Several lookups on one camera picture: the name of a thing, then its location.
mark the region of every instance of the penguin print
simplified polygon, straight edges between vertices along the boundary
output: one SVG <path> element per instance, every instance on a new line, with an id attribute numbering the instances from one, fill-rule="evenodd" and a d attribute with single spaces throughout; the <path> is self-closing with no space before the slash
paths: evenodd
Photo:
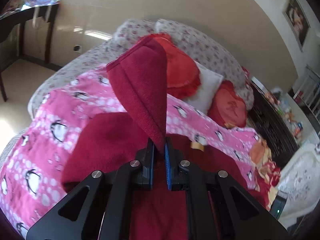
<path id="1" fill-rule="evenodd" d="M 86 93 L 83 93 L 83 92 L 75 92 L 74 93 L 74 97 L 75 98 L 79 98 L 79 99 L 81 99 L 83 101 L 86 101 L 87 99 L 90 98 Z"/>
<path id="2" fill-rule="evenodd" d="M 63 142 L 66 136 L 66 133 L 68 131 L 68 128 L 66 125 L 60 122 L 61 120 L 57 120 L 54 123 L 52 123 L 50 129 L 53 134 L 53 137 L 58 141 Z"/>
<path id="3" fill-rule="evenodd" d="M 220 133 L 220 131 L 217 130 L 214 133 L 218 136 L 220 141 L 222 141 L 222 142 L 224 141 L 224 138 L 223 138 L 222 134 Z"/>
<path id="4" fill-rule="evenodd" d="M 50 98 L 50 94 L 46 94 L 42 100 L 42 104 L 45 104 L 49 98 Z"/>
<path id="5" fill-rule="evenodd" d="M 252 172 L 251 172 L 251 171 L 249 171 L 249 172 L 247 173 L 247 176 L 248 176 L 249 180 L 252 181 Z"/>
<path id="6" fill-rule="evenodd" d="M 32 132 L 30 134 L 22 135 L 21 139 L 21 146 L 28 147 L 28 151 L 30 151 L 37 140 L 37 135 L 34 132 Z"/>
<path id="7" fill-rule="evenodd" d="M 187 118 L 187 112 L 183 108 L 181 108 L 180 106 L 173 106 L 173 107 L 177 109 L 181 117 Z"/>
<path id="8" fill-rule="evenodd" d="M 102 85 L 104 85 L 104 86 L 110 85 L 109 80 L 108 80 L 107 78 L 103 77 L 103 76 L 100 76 L 100 77 L 99 77 L 99 81 L 100 81 L 100 83 L 101 83 Z"/>
<path id="9" fill-rule="evenodd" d="M 78 85 L 79 84 L 79 80 L 78 79 L 74 79 L 74 80 L 72 80 L 71 82 L 70 82 L 70 85 L 71 86 L 76 86 L 76 85 Z"/>
<path id="10" fill-rule="evenodd" d="M 17 228 L 17 231 L 19 232 L 19 234 L 20 234 L 24 239 L 26 239 L 27 233 L 28 233 L 28 229 L 26 229 L 26 228 L 24 227 L 24 224 L 23 224 L 22 222 L 21 222 L 21 223 L 17 223 L 16 228 Z"/>
<path id="11" fill-rule="evenodd" d="M 207 145 L 207 140 L 206 140 L 206 138 L 204 138 L 203 136 L 201 136 L 201 135 L 199 135 L 199 134 L 196 134 L 195 135 L 195 141 L 197 142 L 197 143 L 200 143 L 201 145 Z"/>
<path id="12" fill-rule="evenodd" d="M 238 160 L 241 161 L 241 162 L 243 162 L 242 155 L 241 155 L 239 152 L 237 152 L 237 151 L 234 151 L 234 153 L 235 153 L 235 155 L 237 156 Z"/>
<path id="13" fill-rule="evenodd" d="M 201 115 L 201 116 L 205 117 L 205 114 L 204 114 L 204 113 L 202 113 L 202 112 L 200 112 L 198 109 L 194 108 L 194 110 L 195 110 L 199 115 Z"/>
<path id="14" fill-rule="evenodd" d="M 26 135 L 26 136 L 23 136 L 22 135 L 22 143 L 21 143 L 21 146 L 26 146 L 27 143 L 29 141 L 29 135 Z"/>
<path id="15" fill-rule="evenodd" d="M 28 189 L 34 194 L 37 194 L 41 176 L 35 173 L 35 169 L 32 169 L 27 171 L 25 178 L 27 181 Z"/>
<path id="16" fill-rule="evenodd" d="M 7 186 L 7 180 L 5 179 L 5 176 L 3 177 L 2 182 L 1 182 L 1 190 L 2 190 L 3 195 L 7 195 L 8 186 Z"/>

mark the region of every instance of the tiled floor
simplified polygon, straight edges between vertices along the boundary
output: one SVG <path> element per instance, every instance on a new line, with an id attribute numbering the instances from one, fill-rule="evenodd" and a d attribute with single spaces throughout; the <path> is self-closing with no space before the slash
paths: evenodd
<path id="1" fill-rule="evenodd" d="M 14 135 L 30 125 L 29 99 L 53 74 L 53 70 L 22 59 L 2 72 L 8 101 L 4 102 L 0 96 L 0 154 Z"/>

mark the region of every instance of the red cloth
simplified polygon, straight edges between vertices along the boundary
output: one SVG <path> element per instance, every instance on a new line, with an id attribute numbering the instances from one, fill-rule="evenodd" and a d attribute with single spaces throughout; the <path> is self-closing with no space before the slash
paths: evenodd
<path id="1" fill-rule="evenodd" d="M 182 50 L 171 42 L 166 33 L 151 34 L 164 48 L 167 57 L 167 93 L 178 99 L 194 95 L 200 86 L 200 71 L 194 62 Z"/>
<path id="2" fill-rule="evenodd" d="M 98 114 L 81 132 L 65 165 L 62 185 L 68 192 L 94 170 L 109 172 L 134 159 L 148 137 L 164 148 L 166 125 L 165 52 L 146 38 L 108 65 L 109 81 L 127 113 Z M 190 140 L 171 135 L 173 146 L 185 158 L 207 171 L 226 170 L 246 188 L 235 161 L 211 146 L 205 151 L 190 148 Z M 187 221 L 185 193 L 170 192 L 166 185 L 163 155 L 157 156 L 154 187 L 133 196 L 131 240 L 185 240 Z"/>
<path id="3" fill-rule="evenodd" d="M 241 97 L 235 93 L 232 82 L 225 80 L 216 92 L 208 116 L 222 127 L 245 127 L 247 110 Z"/>
<path id="4" fill-rule="evenodd" d="M 159 151 L 166 127 L 166 64 L 163 47 L 147 36 L 107 66 L 115 95 Z"/>

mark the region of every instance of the picture frame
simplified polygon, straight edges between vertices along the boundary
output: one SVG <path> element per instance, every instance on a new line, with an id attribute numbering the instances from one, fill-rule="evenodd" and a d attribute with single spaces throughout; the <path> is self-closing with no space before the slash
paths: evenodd
<path id="1" fill-rule="evenodd" d="M 310 24 L 299 1 L 288 0 L 283 14 L 296 37 L 300 50 L 303 51 L 303 45 L 309 32 Z"/>

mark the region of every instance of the wall outlet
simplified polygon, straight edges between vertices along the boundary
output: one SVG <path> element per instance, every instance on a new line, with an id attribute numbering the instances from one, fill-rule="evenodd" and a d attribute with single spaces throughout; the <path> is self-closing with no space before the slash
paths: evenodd
<path id="1" fill-rule="evenodd" d="M 73 51 L 81 53 L 82 52 L 82 46 L 81 45 L 76 45 L 73 47 Z"/>

